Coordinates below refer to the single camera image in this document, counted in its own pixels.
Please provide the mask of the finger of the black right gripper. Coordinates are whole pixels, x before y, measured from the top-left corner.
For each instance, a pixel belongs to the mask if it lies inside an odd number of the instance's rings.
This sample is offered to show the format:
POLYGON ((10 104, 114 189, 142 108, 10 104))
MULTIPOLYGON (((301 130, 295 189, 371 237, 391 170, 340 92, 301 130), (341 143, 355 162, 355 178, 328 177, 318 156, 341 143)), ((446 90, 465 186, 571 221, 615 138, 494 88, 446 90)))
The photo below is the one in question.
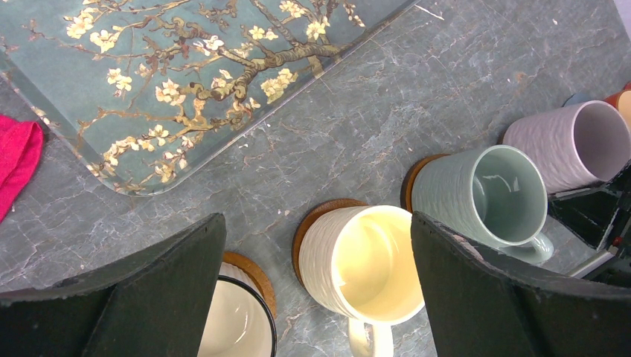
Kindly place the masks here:
POLYGON ((596 251, 629 251, 630 165, 608 182, 549 196, 548 214, 596 251))

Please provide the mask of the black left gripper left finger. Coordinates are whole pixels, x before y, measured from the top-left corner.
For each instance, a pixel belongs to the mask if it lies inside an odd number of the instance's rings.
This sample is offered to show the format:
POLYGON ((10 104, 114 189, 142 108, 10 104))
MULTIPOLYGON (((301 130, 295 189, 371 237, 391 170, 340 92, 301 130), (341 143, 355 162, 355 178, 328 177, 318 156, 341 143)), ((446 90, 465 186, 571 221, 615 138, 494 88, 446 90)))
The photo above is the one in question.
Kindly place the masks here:
POLYGON ((212 213, 45 289, 1 294, 3 356, 195 356, 225 247, 212 213))

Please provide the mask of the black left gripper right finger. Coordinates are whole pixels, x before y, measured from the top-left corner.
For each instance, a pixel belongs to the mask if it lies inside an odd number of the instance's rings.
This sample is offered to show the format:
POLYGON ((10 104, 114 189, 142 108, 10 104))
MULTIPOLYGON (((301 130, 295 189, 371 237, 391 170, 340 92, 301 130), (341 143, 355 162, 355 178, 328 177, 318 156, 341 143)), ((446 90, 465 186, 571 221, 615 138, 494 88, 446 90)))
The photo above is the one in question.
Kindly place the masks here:
POLYGON ((628 356, 630 290, 532 266, 421 212, 411 243, 439 356, 628 356))

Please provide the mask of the lilac mug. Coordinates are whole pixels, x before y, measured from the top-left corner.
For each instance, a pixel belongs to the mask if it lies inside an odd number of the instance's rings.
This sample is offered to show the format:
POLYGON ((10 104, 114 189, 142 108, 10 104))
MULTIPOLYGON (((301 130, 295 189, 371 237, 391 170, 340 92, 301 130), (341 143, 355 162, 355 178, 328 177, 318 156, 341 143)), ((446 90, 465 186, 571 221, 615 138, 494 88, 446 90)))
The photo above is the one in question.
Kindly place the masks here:
POLYGON ((600 100, 531 115, 509 125, 502 143, 537 166, 549 194, 613 179, 630 160, 630 131, 600 100))

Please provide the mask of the white black-rimmed mug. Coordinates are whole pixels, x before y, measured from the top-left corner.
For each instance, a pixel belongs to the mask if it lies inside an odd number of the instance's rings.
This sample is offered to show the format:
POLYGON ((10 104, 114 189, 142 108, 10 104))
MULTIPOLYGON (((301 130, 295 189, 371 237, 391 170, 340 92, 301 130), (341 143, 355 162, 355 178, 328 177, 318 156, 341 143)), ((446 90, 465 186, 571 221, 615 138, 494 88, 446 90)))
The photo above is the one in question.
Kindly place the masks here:
POLYGON ((277 351, 272 312, 254 281, 223 263, 198 356, 271 357, 277 351))

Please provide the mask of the wooden coaster one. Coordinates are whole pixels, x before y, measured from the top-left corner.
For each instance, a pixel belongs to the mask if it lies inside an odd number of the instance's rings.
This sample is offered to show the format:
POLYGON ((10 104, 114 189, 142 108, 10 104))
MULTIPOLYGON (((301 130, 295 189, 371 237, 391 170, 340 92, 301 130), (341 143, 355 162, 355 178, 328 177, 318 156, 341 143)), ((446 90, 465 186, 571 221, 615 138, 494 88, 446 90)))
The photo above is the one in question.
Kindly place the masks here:
POLYGON ((269 307, 273 318, 277 317, 277 304, 275 298, 275 292, 270 279, 264 273, 262 268, 250 260, 248 257, 243 256, 235 252, 227 251, 223 255, 224 263, 232 264, 238 267, 253 281, 262 298, 269 307))

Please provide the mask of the green mug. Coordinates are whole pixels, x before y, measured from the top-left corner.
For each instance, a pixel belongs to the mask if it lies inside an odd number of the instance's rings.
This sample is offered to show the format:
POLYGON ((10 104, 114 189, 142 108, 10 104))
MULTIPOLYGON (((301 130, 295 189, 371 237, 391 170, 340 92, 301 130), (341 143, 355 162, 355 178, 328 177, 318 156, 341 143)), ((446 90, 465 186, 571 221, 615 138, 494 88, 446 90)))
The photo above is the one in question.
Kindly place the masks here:
POLYGON ((532 265, 554 254, 542 233, 548 196, 532 160, 508 145, 470 149, 429 162, 418 173, 412 209, 532 265))

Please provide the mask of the blue round coaster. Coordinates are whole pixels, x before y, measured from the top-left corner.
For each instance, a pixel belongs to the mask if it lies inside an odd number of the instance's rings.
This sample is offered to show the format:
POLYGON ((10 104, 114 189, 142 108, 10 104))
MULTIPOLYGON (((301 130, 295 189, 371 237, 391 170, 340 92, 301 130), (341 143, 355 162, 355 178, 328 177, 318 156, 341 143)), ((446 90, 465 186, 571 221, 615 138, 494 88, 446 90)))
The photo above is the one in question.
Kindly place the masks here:
POLYGON ((582 104, 594 100, 594 98, 590 94, 586 93, 576 93, 573 94, 570 98, 568 98, 563 107, 573 106, 577 104, 582 104))

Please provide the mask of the small orange cup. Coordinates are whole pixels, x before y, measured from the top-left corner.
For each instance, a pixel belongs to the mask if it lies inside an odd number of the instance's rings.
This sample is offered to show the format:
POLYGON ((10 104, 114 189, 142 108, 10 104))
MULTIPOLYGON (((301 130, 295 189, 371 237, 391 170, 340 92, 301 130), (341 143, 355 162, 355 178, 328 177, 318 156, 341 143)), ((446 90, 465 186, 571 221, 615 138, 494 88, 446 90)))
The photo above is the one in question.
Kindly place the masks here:
POLYGON ((604 101, 618 110, 621 117, 625 120, 628 129, 631 128, 631 82, 628 82, 624 88, 615 94, 604 99, 604 101))

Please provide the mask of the cream mug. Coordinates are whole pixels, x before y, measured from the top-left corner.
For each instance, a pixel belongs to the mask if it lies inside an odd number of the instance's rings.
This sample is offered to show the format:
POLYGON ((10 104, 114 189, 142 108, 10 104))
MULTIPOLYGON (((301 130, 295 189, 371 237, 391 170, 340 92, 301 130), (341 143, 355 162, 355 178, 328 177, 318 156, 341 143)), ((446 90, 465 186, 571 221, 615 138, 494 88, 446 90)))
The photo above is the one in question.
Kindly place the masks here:
POLYGON ((340 208, 308 229, 299 253, 304 288, 348 319, 353 356, 392 356, 391 328, 425 300, 411 246, 411 213, 391 205, 340 208))

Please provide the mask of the wooden coaster five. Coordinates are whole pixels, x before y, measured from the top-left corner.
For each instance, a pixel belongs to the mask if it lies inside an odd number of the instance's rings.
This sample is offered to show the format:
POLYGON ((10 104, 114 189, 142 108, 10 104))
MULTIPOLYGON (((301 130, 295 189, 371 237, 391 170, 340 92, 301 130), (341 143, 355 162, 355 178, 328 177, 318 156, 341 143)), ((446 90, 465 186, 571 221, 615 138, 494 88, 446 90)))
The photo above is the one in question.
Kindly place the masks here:
POLYGON ((402 208, 412 213, 412 190, 414 186, 414 181, 417 178, 418 173, 426 166, 429 162, 434 161, 438 158, 448 156, 448 154, 437 154, 427 156, 419 161, 416 161, 411 168, 406 173, 406 176, 403 179, 403 183, 400 189, 400 205, 402 208))

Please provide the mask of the wooden coaster two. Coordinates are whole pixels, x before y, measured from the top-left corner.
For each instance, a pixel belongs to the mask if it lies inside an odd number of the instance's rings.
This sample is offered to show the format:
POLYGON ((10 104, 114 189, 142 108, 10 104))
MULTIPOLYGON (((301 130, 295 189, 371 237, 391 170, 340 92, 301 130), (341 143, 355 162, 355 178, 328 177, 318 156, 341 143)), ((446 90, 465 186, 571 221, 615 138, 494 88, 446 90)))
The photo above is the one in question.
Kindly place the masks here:
POLYGON ((320 205, 314 207, 310 212, 306 214, 306 216, 301 220, 298 225, 293 241, 292 241, 292 266, 295 272, 295 276, 298 282, 304 287, 304 283, 300 273, 299 266, 299 253, 301 249, 301 244, 304 240, 304 237, 308 231, 308 229, 313 225, 313 223, 321 216, 326 213, 329 213, 333 210, 337 210, 340 208, 351 208, 358 206, 367 206, 368 204, 363 201, 359 201, 357 199, 332 199, 326 202, 322 202, 320 205))

